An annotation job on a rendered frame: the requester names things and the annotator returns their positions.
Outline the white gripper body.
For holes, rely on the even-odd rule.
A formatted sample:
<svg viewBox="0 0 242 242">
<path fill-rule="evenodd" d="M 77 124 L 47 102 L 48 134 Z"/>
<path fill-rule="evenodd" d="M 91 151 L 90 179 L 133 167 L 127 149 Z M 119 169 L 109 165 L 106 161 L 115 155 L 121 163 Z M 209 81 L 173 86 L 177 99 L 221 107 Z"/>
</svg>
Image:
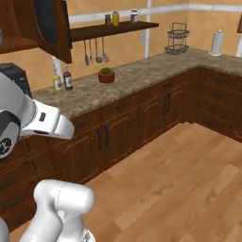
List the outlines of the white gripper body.
<svg viewBox="0 0 242 242">
<path fill-rule="evenodd" d="M 51 133 L 52 137 L 70 140 L 75 131 L 75 126 L 64 115 L 58 116 L 57 122 L 54 126 L 54 130 Z"/>
</svg>

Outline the dark wood glass cabinet door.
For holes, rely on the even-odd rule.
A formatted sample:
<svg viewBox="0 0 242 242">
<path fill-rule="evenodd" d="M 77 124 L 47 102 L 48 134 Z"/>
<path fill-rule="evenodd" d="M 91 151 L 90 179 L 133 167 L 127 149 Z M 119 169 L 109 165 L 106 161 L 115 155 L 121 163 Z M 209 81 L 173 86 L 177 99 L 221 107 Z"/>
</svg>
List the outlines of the dark wood glass cabinet door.
<svg viewBox="0 0 242 242">
<path fill-rule="evenodd" d="M 65 63 L 71 63 L 70 27 L 63 0 L 12 0 L 22 37 Z"/>
</svg>

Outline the dark wood drawer cabinet run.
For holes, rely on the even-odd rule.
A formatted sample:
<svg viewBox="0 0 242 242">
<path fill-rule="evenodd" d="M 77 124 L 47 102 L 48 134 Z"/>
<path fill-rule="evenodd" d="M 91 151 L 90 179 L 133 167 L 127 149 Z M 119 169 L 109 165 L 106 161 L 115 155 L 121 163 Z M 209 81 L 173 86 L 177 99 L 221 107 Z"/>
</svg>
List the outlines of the dark wood drawer cabinet run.
<svg viewBox="0 0 242 242">
<path fill-rule="evenodd" d="M 242 77 L 199 68 L 201 96 L 196 121 L 242 143 Z"/>
</svg>

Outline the dark wood drawer front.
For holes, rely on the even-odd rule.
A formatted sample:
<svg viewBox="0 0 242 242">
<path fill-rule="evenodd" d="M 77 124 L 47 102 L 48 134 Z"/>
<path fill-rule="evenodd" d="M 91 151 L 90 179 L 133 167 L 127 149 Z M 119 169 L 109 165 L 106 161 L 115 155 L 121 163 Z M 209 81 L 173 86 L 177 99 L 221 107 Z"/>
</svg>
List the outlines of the dark wood drawer front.
<svg viewBox="0 0 242 242">
<path fill-rule="evenodd" d="M 75 126 L 75 133 L 83 132 L 101 123 L 101 112 L 100 109 L 87 112 L 71 119 Z M 81 128 L 76 128 L 76 125 L 80 122 L 85 121 L 86 125 Z"/>
<path fill-rule="evenodd" d="M 139 95 L 131 94 L 122 97 L 101 108 L 101 120 L 107 121 L 122 112 L 126 112 L 139 104 Z"/>
<path fill-rule="evenodd" d="M 186 82 L 187 82 L 186 74 L 179 74 L 172 78 L 164 79 L 159 83 L 156 83 L 155 85 L 151 86 L 149 93 L 152 97 L 156 97 L 156 96 L 162 95 L 163 93 L 170 92 L 175 88 L 181 87 Z M 165 88 L 164 85 L 168 83 L 174 83 L 174 85 L 172 87 Z"/>
</svg>

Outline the yellow green bottle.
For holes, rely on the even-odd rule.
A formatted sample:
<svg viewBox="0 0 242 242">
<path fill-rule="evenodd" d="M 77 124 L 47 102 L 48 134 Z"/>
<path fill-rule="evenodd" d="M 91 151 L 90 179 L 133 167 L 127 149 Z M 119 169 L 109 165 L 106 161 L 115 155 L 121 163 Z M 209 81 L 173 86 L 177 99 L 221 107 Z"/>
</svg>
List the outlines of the yellow green bottle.
<svg viewBox="0 0 242 242">
<path fill-rule="evenodd" d="M 57 94 L 62 93 L 63 89 L 62 89 L 61 77 L 58 75 L 56 68 L 53 68 L 53 87 Z"/>
</svg>

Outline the dark brown bottle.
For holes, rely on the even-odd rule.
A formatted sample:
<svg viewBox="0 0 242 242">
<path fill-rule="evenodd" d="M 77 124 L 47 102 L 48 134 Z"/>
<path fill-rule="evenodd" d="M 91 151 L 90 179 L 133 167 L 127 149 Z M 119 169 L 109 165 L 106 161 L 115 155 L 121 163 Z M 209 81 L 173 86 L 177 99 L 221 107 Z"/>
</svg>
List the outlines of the dark brown bottle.
<svg viewBox="0 0 242 242">
<path fill-rule="evenodd" d="M 64 79 L 65 90 L 71 91 L 73 89 L 72 75 L 69 72 L 67 64 L 64 65 L 63 79 Z"/>
</svg>

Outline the dark wood drawer stack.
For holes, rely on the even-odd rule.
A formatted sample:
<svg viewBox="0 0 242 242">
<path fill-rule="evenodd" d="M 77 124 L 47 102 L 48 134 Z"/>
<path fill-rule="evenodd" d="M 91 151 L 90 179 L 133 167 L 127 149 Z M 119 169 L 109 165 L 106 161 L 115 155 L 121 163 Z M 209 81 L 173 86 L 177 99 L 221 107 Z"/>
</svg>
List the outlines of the dark wood drawer stack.
<svg viewBox="0 0 242 242">
<path fill-rule="evenodd" d="M 47 139 L 30 136 L 18 142 L 13 152 L 0 162 L 0 217 L 10 231 L 30 220 L 36 210 L 36 184 L 54 175 Z"/>
</svg>

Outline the green plant in red pot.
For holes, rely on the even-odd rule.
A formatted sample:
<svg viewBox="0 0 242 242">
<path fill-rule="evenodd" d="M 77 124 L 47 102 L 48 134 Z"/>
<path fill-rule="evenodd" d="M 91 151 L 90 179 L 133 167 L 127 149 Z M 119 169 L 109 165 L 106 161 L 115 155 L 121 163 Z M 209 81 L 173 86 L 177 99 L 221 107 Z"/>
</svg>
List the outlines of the green plant in red pot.
<svg viewBox="0 0 242 242">
<path fill-rule="evenodd" d="M 98 80 L 101 83 L 112 83 L 114 82 L 115 72 L 112 68 L 101 68 L 98 72 Z"/>
</svg>

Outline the black coffee machine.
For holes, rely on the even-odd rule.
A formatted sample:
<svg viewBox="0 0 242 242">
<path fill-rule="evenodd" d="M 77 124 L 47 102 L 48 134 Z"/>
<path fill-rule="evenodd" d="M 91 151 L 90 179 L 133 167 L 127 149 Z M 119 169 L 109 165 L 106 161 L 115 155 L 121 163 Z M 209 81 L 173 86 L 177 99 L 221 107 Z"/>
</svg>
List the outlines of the black coffee machine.
<svg viewBox="0 0 242 242">
<path fill-rule="evenodd" d="M 14 81 L 26 95 L 32 97 L 25 70 L 13 62 L 6 62 L 0 64 L 0 72 Z"/>
</svg>

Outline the grey hanging spatula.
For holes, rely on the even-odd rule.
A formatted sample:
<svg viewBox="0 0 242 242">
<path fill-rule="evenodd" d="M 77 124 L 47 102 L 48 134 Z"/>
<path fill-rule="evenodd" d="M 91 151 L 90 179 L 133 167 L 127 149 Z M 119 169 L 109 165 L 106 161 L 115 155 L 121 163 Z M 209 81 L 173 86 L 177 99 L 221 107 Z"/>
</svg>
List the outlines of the grey hanging spatula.
<svg viewBox="0 0 242 242">
<path fill-rule="evenodd" d="M 86 64 L 87 66 L 89 66 L 90 63 L 89 63 L 89 57 L 88 57 L 88 54 L 87 54 L 86 40 L 84 40 L 83 43 L 84 43 L 84 52 L 85 52 L 85 55 L 84 55 L 84 58 L 85 58 L 85 64 Z"/>
</svg>

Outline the grey hanging ladle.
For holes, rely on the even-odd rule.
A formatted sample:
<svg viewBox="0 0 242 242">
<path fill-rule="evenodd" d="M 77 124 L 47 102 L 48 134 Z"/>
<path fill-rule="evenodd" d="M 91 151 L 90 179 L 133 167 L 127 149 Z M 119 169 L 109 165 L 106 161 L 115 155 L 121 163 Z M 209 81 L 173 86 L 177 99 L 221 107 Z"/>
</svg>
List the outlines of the grey hanging ladle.
<svg viewBox="0 0 242 242">
<path fill-rule="evenodd" d="M 95 61 L 97 63 L 101 63 L 103 61 L 102 58 L 98 55 L 97 38 L 95 38 Z"/>
</svg>

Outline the grey hanging slotted turner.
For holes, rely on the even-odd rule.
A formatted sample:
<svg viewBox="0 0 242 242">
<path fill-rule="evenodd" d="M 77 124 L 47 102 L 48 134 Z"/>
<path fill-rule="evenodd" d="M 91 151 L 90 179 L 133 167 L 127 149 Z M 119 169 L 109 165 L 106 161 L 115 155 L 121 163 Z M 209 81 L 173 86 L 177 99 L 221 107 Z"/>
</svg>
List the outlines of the grey hanging slotted turner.
<svg viewBox="0 0 242 242">
<path fill-rule="evenodd" d="M 110 61 L 108 55 L 105 53 L 105 48 L 104 48 L 104 37 L 102 37 L 102 56 L 103 56 L 103 60 L 105 62 Z"/>
</svg>

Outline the white paper towel roll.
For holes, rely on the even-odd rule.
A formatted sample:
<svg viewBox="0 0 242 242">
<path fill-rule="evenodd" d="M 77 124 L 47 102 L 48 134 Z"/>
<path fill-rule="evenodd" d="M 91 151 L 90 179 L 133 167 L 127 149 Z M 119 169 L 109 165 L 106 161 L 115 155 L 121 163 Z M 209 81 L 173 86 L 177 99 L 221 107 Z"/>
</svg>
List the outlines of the white paper towel roll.
<svg viewBox="0 0 242 242">
<path fill-rule="evenodd" d="M 218 30 L 214 33 L 211 51 L 209 52 L 210 55 L 212 55 L 214 57 L 219 57 L 221 55 L 223 35 L 224 35 L 224 33 L 222 30 Z"/>
</svg>

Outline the dark wood wall cabinet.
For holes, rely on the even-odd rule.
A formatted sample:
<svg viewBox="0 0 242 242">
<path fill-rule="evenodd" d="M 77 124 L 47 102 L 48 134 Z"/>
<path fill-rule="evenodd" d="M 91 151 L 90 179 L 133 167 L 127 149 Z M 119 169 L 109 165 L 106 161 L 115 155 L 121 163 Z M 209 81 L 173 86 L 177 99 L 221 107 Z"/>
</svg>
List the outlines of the dark wood wall cabinet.
<svg viewBox="0 0 242 242">
<path fill-rule="evenodd" d="M 12 0 L 0 0 L 0 54 L 37 47 L 20 32 Z"/>
</svg>

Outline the dark wood wall shelf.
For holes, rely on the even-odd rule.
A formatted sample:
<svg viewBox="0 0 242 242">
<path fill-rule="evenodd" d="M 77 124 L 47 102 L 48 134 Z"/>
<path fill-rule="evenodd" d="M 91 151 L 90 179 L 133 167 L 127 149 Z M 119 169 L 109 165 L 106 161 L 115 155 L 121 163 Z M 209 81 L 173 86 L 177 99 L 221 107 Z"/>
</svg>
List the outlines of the dark wood wall shelf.
<svg viewBox="0 0 242 242">
<path fill-rule="evenodd" d="M 79 42 L 106 36 L 118 35 L 126 32 L 138 31 L 153 27 L 158 27 L 157 23 L 138 21 L 131 23 L 129 21 L 120 22 L 118 26 L 86 26 L 73 28 L 71 30 L 72 42 Z"/>
</svg>

